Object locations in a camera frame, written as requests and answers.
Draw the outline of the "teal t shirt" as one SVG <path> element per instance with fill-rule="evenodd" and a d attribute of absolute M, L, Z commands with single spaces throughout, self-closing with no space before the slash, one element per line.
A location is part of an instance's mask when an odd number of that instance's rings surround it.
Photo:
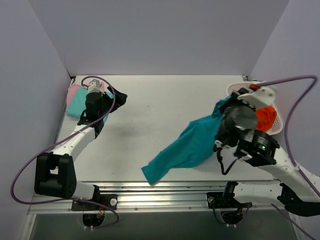
<path fill-rule="evenodd" d="M 209 159 L 223 114 L 219 107 L 229 98 L 219 100 L 210 115 L 191 121 L 179 137 L 141 168 L 147 182 L 156 184 L 171 169 L 194 168 Z"/>

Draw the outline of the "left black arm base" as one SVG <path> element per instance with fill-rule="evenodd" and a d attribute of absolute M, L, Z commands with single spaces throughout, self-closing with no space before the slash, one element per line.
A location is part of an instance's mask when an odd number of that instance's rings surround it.
<path fill-rule="evenodd" d="M 116 210 L 118 204 L 117 194 L 102 194 L 98 197 L 87 199 L 75 199 L 72 201 L 72 211 L 98 211 L 98 210 Z"/>

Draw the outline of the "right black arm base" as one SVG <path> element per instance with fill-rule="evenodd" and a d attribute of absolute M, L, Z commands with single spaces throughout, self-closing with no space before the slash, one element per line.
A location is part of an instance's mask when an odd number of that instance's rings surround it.
<path fill-rule="evenodd" d="M 240 209 L 240 208 L 251 208 L 252 203 L 245 202 L 240 203 L 233 197 L 224 197 L 222 191 L 207 192 L 206 193 L 207 206 L 210 209 Z"/>

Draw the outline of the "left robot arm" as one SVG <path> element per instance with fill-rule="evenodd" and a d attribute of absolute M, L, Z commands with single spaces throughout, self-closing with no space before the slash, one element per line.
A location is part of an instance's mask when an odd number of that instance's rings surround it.
<path fill-rule="evenodd" d="M 84 148 L 101 133 L 108 114 L 113 113 L 127 101 L 127 94 L 107 88 L 102 92 L 89 90 L 85 98 L 85 109 L 68 139 L 36 159 L 34 191 L 38 195 L 63 199 L 83 199 L 90 210 L 100 206 L 98 188 L 77 180 L 74 162 Z"/>

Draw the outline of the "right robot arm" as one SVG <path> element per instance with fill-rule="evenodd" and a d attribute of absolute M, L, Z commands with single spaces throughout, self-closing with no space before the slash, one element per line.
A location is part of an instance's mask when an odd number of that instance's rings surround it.
<path fill-rule="evenodd" d="M 256 104 L 246 89 L 233 91 L 218 110 L 222 114 L 213 151 L 219 163 L 222 150 L 235 147 L 235 160 L 266 171 L 276 178 L 274 184 L 246 184 L 229 181 L 222 193 L 227 206 L 246 203 L 271 204 L 288 212 L 313 217 L 320 214 L 320 178 L 292 161 L 289 154 L 269 134 L 256 129 Z"/>

